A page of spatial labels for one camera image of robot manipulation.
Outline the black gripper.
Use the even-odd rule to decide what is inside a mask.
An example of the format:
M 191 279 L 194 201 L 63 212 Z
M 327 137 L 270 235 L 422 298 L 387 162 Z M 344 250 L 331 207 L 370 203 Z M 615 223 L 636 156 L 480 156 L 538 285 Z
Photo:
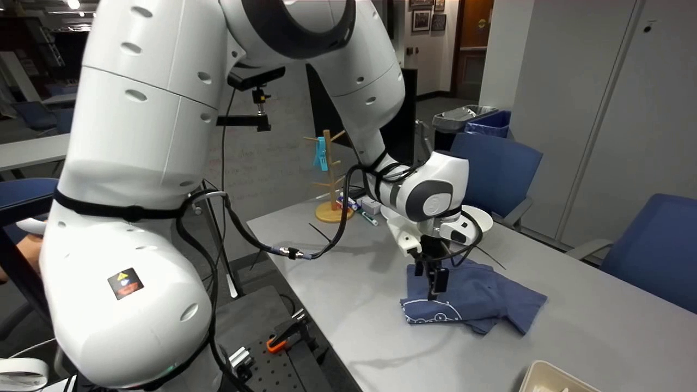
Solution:
M 422 277 L 422 270 L 429 277 L 427 298 L 436 298 L 448 285 L 448 270 L 442 267 L 446 260 L 446 243 L 439 237 L 420 237 L 420 255 L 413 256 L 413 277 Z

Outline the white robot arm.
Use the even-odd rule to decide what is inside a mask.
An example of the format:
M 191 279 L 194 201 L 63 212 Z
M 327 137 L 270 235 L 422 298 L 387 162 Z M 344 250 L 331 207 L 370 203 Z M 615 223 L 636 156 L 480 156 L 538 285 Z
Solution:
M 99 0 L 38 255 L 55 338 L 86 382 L 217 388 L 214 305 L 173 227 L 202 189 L 229 72 L 292 62 L 318 74 L 370 199 L 461 237 L 464 162 L 410 168 L 382 142 L 405 82 L 371 0 Z

